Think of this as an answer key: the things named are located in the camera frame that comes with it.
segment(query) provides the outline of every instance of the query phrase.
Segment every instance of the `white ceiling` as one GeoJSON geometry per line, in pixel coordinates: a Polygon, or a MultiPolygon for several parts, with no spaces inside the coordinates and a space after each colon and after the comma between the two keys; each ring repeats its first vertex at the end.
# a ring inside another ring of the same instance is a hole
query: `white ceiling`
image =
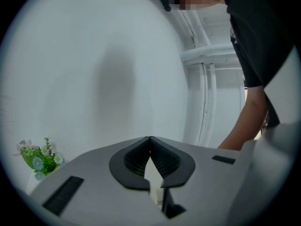
{"type": "Polygon", "coordinates": [[[217,4],[212,7],[198,10],[201,22],[208,25],[216,25],[230,22],[230,15],[227,13],[227,6],[217,4]]]}

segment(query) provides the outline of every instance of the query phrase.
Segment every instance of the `white pipe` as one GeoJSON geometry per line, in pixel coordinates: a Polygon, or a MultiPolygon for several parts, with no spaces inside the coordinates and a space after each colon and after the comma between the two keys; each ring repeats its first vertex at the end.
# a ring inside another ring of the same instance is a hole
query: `white pipe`
{"type": "Polygon", "coordinates": [[[218,56],[200,56],[196,59],[190,59],[183,62],[184,65],[195,65],[195,64],[223,64],[228,66],[240,66],[239,60],[236,54],[232,55],[218,55],[218,56]]]}
{"type": "Polygon", "coordinates": [[[216,68],[215,70],[242,70],[240,67],[233,67],[233,68],[216,68]]]}
{"type": "Polygon", "coordinates": [[[204,146],[208,147],[210,138],[212,135],[214,118],[215,118],[215,109],[216,109],[216,76],[214,64],[210,64],[210,75],[211,75],[211,103],[210,103],[210,116],[208,121],[208,131],[206,133],[204,146]]]}
{"type": "Polygon", "coordinates": [[[203,118],[204,118],[204,107],[205,107],[205,74],[204,74],[204,67],[201,63],[199,65],[199,78],[200,78],[200,96],[201,96],[201,104],[200,104],[200,131],[199,131],[199,138],[198,138],[198,145],[200,142],[201,132],[204,128],[203,126],[203,118]]]}
{"type": "Polygon", "coordinates": [[[196,22],[197,22],[198,29],[199,29],[199,31],[200,31],[200,33],[201,33],[201,35],[202,35],[202,38],[203,38],[203,40],[204,40],[204,42],[205,42],[205,45],[206,45],[206,46],[211,45],[210,40],[209,40],[209,38],[208,38],[208,36],[207,36],[207,34],[206,34],[205,30],[204,30],[204,27],[203,27],[203,25],[202,25],[202,23],[201,23],[201,21],[200,21],[198,12],[195,11],[195,10],[193,10],[193,11],[191,11],[191,12],[192,12],[192,15],[193,15],[194,19],[195,19],[196,22]]]}
{"type": "Polygon", "coordinates": [[[210,74],[207,73],[207,78],[208,78],[208,99],[207,99],[207,116],[206,116],[206,121],[205,121],[205,131],[204,131],[204,136],[203,136],[203,140],[202,140],[202,146],[206,146],[205,142],[206,142],[206,138],[207,138],[207,134],[208,134],[208,126],[209,126],[209,120],[210,120],[210,111],[211,111],[211,96],[212,94],[209,93],[209,91],[211,91],[211,85],[209,85],[209,77],[210,74]]]}
{"type": "Polygon", "coordinates": [[[208,55],[208,54],[215,54],[216,53],[222,53],[225,54],[235,54],[235,50],[233,48],[232,43],[226,43],[226,44],[217,44],[217,45],[210,45],[210,46],[204,46],[200,48],[193,48],[190,50],[186,50],[181,53],[180,57],[182,61],[194,59],[198,56],[208,55]]]}
{"type": "Polygon", "coordinates": [[[185,27],[186,27],[186,29],[187,29],[189,35],[190,35],[191,37],[193,37],[192,31],[191,31],[191,29],[190,29],[190,26],[189,26],[188,22],[186,21],[186,19],[184,18],[183,13],[182,13],[180,10],[178,10],[178,12],[179,12],[179,14],[180,14],[182,20],[183,20],[184,23],[185,23],[185,27]]]}
{"type": "Polygon", "coordinates": [[[202,145],[202,141],[204,140],[204,133],[207,131],[206,121],[207,121],[207,108],[208,108],[208,78],[207,78],[207,69],[205,64],[203,64],[204,76],[205,76],[205,102],[204,102],[204,116],[202,122],[202,130],[199,136],[198,145],[202,145]]]}
{"type": "Polygon", "coordinates": [[[195,46],[197,48],[199,48],[200,47],[200,43],[198,41],[197,33],[195,32],[195,30],[193,28],[192,22],[191,22],[191,20],[190,20],[190,18],[188,16],[187,12],[186,11],[182,11],[182,10],[179,10],[179,12],[180,12],[180,14],[183,15],[184,21],[186,21],[186,24],[188,25],[188,28],[189,28],[189,30],[192,33],[192,37],[193,37],[193,40],[195,42],[195,46]]]}

